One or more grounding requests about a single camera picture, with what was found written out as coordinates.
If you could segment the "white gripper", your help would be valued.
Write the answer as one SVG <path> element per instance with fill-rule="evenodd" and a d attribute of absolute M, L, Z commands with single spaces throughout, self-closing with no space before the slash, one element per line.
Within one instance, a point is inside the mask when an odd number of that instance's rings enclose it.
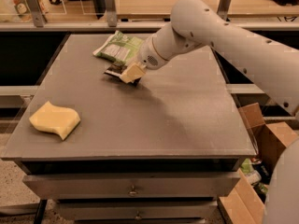
<path fill-rule="evenodd" d="M 170 47 L 168 42 L 157 34 L 149 36 L 140 47 L 137 57 L 129 61 L 129 66 L 121 73 L 124 83 L 134 82 L 145 74 L 145 66 L 157 70 L 169 62 Z"/>

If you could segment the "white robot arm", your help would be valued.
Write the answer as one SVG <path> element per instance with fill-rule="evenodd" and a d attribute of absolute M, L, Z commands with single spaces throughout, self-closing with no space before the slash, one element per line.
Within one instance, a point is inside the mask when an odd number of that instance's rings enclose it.
<path fill-rule="evenodd" d="M 151 35 L 128 66 L 159 69 L 175 56 L 209 46 L 262 89 L 289 114 L 299 118 L 299 50 L 219 17 L 202 0 L 178 0 L 170 22 Z M 271 177 L 263 224 L 299 222 L 299 140 L 280 155 Z"/>

